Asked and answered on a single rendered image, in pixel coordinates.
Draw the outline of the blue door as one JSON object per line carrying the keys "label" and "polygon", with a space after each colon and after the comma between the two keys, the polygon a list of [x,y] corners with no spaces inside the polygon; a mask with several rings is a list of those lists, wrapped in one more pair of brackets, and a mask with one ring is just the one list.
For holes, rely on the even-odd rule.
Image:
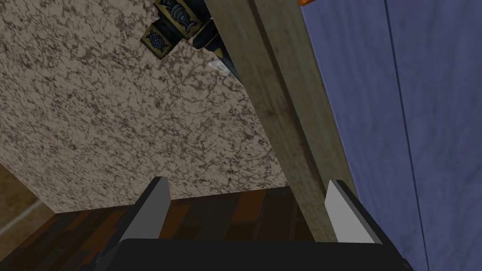
{"label": "blue door", "polygon": [[415,271],[482,271],[482,0],[301,10],[360,202]]}

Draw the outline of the black gold ornate wall fixture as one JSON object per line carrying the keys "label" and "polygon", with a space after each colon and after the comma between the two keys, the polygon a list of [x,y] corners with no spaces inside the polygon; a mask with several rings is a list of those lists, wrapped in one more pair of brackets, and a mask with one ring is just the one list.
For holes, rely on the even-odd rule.
{"label": "black gold ornate wall fixture", "polygon": [[213,52],[221,72],[241,81],[205,0],[155,0],[159,19],[140,39],[158,59],[167,56],[181,40],[192,40],[195,49]]}

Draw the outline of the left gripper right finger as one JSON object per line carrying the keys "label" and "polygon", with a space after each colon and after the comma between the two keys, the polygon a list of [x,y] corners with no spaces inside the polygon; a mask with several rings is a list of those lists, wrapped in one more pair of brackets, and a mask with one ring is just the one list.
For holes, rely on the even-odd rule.
{"label": "left gripper right finger", "polygon": [[325,207],[339,242],[394,245],[343,181],[329,181]]}

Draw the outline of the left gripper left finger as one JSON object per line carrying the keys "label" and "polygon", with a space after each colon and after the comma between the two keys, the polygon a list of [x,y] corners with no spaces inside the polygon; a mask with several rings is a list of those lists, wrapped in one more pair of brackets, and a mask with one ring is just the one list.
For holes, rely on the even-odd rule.
{"label": "left gripper left finger", "polygon": [[107,246],[114,247],[124,239],[158,238],[170,205],[169,182],[155,177],[122,220]]}

